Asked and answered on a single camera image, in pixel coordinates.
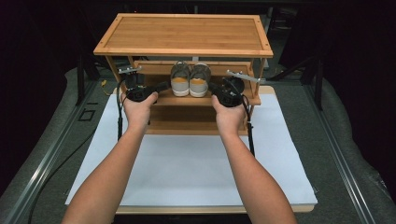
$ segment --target wooden shelf top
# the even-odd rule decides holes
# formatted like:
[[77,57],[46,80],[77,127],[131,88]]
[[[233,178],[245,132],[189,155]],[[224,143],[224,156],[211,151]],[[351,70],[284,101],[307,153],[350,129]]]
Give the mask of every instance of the wooden shelf top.
[[96,55],[272,58],[256,15],[121,13]]

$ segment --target pair of shoes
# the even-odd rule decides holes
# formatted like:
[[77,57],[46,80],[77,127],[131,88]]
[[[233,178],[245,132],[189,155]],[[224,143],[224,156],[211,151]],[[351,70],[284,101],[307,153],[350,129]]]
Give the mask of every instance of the pair of shoes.
[[190,70],[185,62],[177,62],[171,70],[171,86],[175,96],[204,97],[211,71],[205,63],[197,63]]

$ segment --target lower shelf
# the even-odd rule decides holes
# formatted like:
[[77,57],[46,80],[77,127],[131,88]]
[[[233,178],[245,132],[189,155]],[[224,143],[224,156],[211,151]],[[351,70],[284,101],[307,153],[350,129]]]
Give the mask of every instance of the lower shelf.
[[[211,106],[156,105],[151,108],[150,134],[218,135],[216,111]],[[240,135],[248,135],[241,123]]]

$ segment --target bamboo shelf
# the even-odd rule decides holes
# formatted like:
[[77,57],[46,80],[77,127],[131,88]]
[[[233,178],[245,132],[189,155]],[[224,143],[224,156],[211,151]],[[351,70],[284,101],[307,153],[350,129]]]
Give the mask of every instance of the bamboo shelf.
[[[227,76],[227,70],[262,77],[265,59],[273,57],[259,16],[202,14],[121,13],[109,26],[94,54],[106,56],[117,81],[120,74],[113,57],[127,57],[133,67],[142,67],[139,73],[145,75],[147,86],[169,81],[176,61],[134,61],[133,56],[262,59],[257,76],[252,71],[253,60],[199,61],[209,65],[211,82],[219,85]],[[245,81],[244,94],[251,105],[261,104],[258,91],[258,84]],[[151,109],[148,133],[218,134],[210,91],[203,98],[176,97],[172,90],[162,91]],[[241,124],[240,134],[248,134],[246,124]]]

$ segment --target white paper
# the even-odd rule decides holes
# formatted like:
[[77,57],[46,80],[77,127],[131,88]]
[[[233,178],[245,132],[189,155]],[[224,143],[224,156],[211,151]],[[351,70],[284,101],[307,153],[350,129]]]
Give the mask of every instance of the white paper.
[[[109,98],[66,204],[117,142],[115,97]],[[261,94],[261,100],[252,116],[257,160],[278,182],[291,205],[318,203],[276,97]],[[248,138],[243,140],[248,146]],[[219,136],[147,134],[120,205],[242,206],[242,202]]]

